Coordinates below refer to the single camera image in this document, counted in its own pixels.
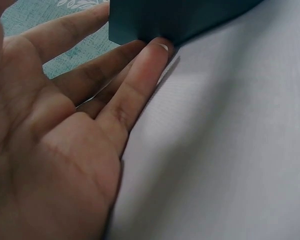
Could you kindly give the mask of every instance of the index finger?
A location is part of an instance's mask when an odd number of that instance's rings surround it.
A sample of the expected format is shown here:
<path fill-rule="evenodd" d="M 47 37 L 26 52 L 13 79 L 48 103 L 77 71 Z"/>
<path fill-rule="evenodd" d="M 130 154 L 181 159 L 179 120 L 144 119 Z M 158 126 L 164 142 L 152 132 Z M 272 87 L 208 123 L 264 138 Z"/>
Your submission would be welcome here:
<path fill-rule="evenodd" d="M 40 24 L 21 36 L 32 43 L 42 63 L 46 63 L 96 32 L 106 24 L 108 17 L 109 4 L 101 3 L 88 10 Z"/>

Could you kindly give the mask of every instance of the knuckle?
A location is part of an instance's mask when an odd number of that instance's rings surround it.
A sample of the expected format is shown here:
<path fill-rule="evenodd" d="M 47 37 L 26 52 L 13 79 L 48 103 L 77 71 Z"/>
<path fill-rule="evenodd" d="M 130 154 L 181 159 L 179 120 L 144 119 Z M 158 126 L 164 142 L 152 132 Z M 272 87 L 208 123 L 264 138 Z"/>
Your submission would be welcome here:
<path fill-rule="evenodd" d="M 80 31 L 78 26 L 70 17 L 61 17 L 59 23 L 62 28 L 70 35 L 72 39 L 78 39 L 80 36 Z"/>
<path fill-rule="evenodd" d="M 128 133 L 130 130 L 130 117 L 127 111 L 119 105 L 113 108 L 110 113 L 114 117 L 115 123 L 117 123 L 124 132 Z"/>

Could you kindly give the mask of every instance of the fingernail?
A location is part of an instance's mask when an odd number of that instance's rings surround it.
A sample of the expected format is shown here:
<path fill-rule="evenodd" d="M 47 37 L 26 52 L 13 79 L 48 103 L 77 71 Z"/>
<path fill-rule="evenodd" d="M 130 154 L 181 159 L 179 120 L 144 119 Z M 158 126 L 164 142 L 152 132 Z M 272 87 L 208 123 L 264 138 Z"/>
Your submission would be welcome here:
<path fill-rule="evenodd" d="M 167 45 L 164 45 L 162 43 L 157 43 L 158 45 L 160 45 L 161 47 L 163 47 L 167 52 L 169 52 L 169 48 Z"/>

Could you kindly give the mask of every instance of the white fabric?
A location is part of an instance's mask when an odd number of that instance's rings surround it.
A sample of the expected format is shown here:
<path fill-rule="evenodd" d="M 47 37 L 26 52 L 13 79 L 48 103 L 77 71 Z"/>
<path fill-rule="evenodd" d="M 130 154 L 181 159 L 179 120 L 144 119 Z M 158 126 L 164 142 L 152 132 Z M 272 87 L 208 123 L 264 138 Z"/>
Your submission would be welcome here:
<path fill-rule="evenodd" d="M 300 240 L 300 0 L 182 47 L 127 145 L 110 240 Z"/>

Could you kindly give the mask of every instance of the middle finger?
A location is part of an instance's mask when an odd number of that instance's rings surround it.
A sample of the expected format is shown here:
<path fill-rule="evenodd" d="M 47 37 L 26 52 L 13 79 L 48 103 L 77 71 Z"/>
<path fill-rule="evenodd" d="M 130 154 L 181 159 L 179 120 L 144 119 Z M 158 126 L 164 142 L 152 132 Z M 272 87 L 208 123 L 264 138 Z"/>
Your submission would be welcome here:
<path fill-rule="evenodd" d="M 97 57 L 77 68 L 55 77 L 52 81 L 78 106 L 93 97 L 145 47 L 136 40 Z"/>

